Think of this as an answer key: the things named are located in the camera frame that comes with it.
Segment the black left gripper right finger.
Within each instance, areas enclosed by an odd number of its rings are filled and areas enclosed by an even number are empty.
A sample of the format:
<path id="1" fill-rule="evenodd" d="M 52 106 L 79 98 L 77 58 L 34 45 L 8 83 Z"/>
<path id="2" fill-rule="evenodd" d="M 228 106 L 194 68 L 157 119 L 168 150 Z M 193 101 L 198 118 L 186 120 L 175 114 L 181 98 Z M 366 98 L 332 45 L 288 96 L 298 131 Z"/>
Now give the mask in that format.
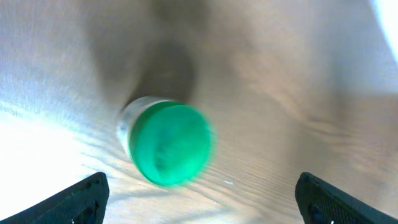
<path id="1" fill-rule="evenodd" d="M 309 172 L 295 186 L 305 224 L 397 224 L 397 219 L 352 197 Z"/>

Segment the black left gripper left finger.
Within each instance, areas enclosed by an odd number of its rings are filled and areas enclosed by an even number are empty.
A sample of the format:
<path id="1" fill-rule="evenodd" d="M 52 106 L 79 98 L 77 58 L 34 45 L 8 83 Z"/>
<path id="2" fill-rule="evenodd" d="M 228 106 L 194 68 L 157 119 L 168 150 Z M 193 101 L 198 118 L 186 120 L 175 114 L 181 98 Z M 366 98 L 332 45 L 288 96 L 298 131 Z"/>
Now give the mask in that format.
<path id="1" fill-rule="evenodd" d="M 108 199 L 106 174 L 97 172 L 1 223 L 102 224 Z"/>

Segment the green lid jar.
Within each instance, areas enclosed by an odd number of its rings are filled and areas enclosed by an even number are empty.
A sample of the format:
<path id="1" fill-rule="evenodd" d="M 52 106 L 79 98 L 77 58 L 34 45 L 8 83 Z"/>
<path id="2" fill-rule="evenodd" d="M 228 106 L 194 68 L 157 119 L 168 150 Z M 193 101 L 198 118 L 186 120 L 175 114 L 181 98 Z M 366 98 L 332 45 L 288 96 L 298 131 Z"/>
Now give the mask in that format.
<path id="1" fill-rule="evenodd" d="M 180 101 L 154 96 L 125 106 L 116 132 L 138 171 L 161 187 L 197 178 L 216 145 L 215 129 L 203 113 Z"/>

